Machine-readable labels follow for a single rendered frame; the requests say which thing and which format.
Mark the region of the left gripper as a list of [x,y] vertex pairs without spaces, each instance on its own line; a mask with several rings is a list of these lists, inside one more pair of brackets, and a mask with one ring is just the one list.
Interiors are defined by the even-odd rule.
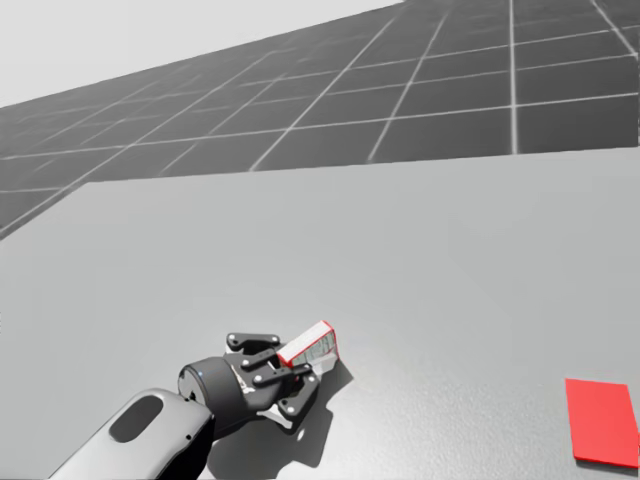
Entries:
[[275,334],[230,333],[225,355],[182,368],[179,394],[209,409],[216,440],[263,419],[291,433],[293,422],[286,418],[306,415],[317,397],[322,376],[339,361],[337,355],[324,355],[280,367],[280,347],[280,337]]

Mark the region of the red and white carton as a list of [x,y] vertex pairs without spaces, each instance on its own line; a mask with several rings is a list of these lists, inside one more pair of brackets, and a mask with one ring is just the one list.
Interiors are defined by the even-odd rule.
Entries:
[[335,329],[319,321],[277,351],[283,366],[310,365],[317,376],[333,370],[339,360]]

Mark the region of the pink pad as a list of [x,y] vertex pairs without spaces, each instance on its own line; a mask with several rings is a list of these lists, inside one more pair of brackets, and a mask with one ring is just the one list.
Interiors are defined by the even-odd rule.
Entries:
[[574,458],[638,469],[640,430],[628,386],[566,378],[565,393]]

